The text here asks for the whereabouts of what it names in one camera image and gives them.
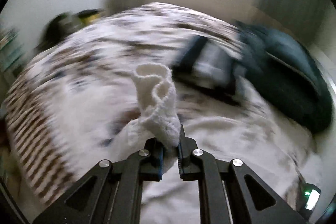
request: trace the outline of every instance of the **bedspread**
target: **bedspread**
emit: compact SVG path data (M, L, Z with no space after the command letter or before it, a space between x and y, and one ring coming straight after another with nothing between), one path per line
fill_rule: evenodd
M22 173L41 202L51 204L98 161L116 159L113 147L123 144L116 144L115 136L139 116L130 72L146 62L171 64L195 34L239 58L242 45L234 26L191 9L152 3L101 19L28 64L6 99L7 125ZM201 149L221 160L241 158L294 207L299 170L314 150L311 134L243 82L241 106L175 82L179 119ZM181 185L177 166L164 182L166 188L144 187L142 221L155 222L149 212L161 206L163 223L167 198L183 187L179 200L195 210L197 186ZM181 215L188 219L187 211Z

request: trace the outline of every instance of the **white knit fabric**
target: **white knit fabric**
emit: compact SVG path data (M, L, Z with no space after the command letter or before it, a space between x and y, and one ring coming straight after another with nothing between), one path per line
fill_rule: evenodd
M137 66L131 76L140 117L130 121L115 137L111 151L114 161L125 160L156 137L167 148L164 172L174 163L173 149L179 144L180 121L176 114L176 89L168 67L155 63Z

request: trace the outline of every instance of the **bed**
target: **bed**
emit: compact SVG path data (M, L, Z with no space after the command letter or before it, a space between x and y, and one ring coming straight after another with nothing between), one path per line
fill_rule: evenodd
M28 64L8 93L6 121L23 177L41 203L50 205L98 161L115 161L115 136L139 116L130 72L146 62L170 65L195 34L240 57L236 27L188 8L151 3L101 19ZM319 160L311 133L247 80L240 106L178 81L175 86L186 135L220 160L242 159L295 208L302 170L311 157ZM310 175L318 185L318 165ZM198 223L199 204L197 182L179 180L175 163L162 182L145 185L141 221L177 220Z

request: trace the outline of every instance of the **triangular cutout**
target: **triangular cutout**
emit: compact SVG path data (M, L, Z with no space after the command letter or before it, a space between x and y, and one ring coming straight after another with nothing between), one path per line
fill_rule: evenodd
M245 175L244 179L258 211L275 205L275 199L252 176Z
M65 201L65 204L75 210L84 211L96 180L96 176L89 178Z

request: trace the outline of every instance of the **silver screw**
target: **silver screw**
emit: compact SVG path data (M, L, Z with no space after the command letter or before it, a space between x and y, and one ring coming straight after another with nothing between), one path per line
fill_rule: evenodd
M99 166L100 166L101 168L108 167L109 165L110 165L110 162L109 162L108 160L101 160L101 161L99 162Z
M243 165L243 161L241 159L234 159L232 163L234 166L238 166L238 167Z
M139 151L139 155L140 156L148 156L149 155L149 151L147 150L147 149L141 149L140 151Z
M195 156L201 156L201 155L203 155L203 150L201 150L201 149L195 149L195 150L193 151L193 154L194 154Z

